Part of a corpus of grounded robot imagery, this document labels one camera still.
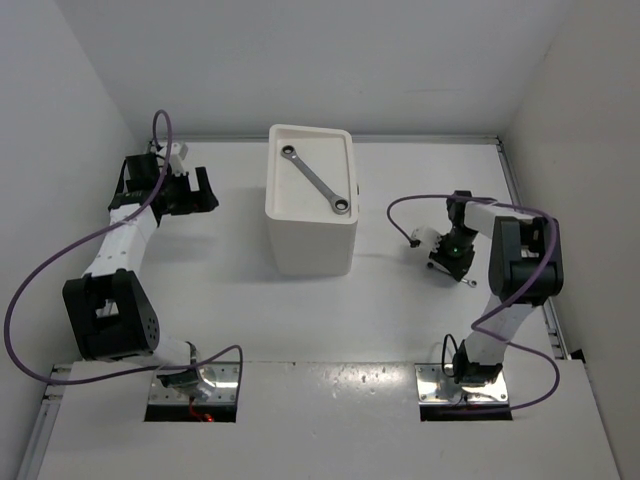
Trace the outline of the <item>short silver ratchet wrench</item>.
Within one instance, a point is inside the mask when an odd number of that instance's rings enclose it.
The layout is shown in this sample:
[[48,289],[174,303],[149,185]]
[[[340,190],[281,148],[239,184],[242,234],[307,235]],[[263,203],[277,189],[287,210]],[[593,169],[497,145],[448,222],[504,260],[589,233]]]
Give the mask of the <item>short silver ratchet wrench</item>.
[[462,284],[466,284],[467,286],[471,287],[471,288],[476,288],[478,283],[476,280],[473,279],[468,279],[466,277],[461,277],[460,279],[457,279],[451,272],[449,272],[448,270],[446,270],[444,267],[442,267],[441,265],[435,263],[435,262],[431,262],[429,261],[426,264],[426,268],[430,269],[430,270],[434,270],[437,271],[441,274],[444,274],[448,277],[451,277],[453,280],[455,280],[458,283],[462,283]]

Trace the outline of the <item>white drawer cabinet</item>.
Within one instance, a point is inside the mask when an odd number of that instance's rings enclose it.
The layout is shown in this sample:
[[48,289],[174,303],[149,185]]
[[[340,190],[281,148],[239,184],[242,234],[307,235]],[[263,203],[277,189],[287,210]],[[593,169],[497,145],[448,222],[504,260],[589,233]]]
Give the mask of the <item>white drawer cabinet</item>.
[[[293,145],[302,160],[350,202],[335,214],[280,150]],[[360,216],[351,135],[340,129],[274,124],[269,130],[265,217],[277,268],[291,276],[349,273]]]

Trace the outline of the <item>long silver ratchet wrench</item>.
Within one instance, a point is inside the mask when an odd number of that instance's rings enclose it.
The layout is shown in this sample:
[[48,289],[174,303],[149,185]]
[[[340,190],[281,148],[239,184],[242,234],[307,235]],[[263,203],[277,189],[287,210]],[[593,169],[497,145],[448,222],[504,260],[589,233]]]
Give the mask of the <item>long silver ratchet wrench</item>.
[[336,194],[299,156],[293,145],[285,145],[281,148],[280,154],[289,160],[300,173],[318,190],[327,200],[332,211],[337,215],[345,215],[350,211],[350,202]]

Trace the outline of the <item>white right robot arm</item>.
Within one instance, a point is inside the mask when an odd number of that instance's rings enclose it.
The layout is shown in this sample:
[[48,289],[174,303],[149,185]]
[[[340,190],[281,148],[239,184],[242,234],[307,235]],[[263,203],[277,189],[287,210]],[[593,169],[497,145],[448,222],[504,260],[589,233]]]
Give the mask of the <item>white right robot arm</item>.
[[455,348],[450,374],[459,385],[481,386],[501,373],[508,344],[534,308],[560,293],[560,229],[549,215],[533,210],[508,213],[493,200],[474,201],[464,190],[456,190],[446,208],[451,229],[434,235],[431,268],[461,281],[474,260],[476,237],[483,235],[491,242],[491,295],[478,324]]

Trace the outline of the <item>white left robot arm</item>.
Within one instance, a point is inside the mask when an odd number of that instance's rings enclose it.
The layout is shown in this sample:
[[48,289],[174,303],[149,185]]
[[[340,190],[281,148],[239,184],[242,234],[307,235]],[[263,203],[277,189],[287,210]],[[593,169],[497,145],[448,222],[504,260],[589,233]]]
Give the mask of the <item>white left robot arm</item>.
[[196,168],[198,188],[191,188],[187,153],[185,143],[172,143],[167,168],[160,147],[125,158],[108,206],[112,229],[83,275],[64,284],[62,295],[83,359],[168,367],[158,376],[163,387],[205,402],[214,395],[213,372],[195,365],[193,343],[162,331],[138,278],[164,216],[208,213],[219,204],[205,168]]

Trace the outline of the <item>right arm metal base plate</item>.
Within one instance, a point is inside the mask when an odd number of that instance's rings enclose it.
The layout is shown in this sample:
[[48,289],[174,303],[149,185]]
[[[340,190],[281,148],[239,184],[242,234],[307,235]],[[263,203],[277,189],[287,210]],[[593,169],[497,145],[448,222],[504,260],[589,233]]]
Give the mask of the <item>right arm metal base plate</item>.
[[440,364],[415,364],[418,403],[421,407],[481,406],[502,407],[509,405],[509,393],[503,373],[484,384],[458,384],[448,376],[450,364],[442,370]]

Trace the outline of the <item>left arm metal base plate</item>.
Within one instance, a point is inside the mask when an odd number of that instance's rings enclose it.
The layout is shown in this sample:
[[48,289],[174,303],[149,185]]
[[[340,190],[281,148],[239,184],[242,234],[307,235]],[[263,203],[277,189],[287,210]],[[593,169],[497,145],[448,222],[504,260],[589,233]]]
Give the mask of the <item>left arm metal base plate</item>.
[[149,405],[227,407],[236,404],[239,393],[239,362],[213,362],[193,370],[154,373]]

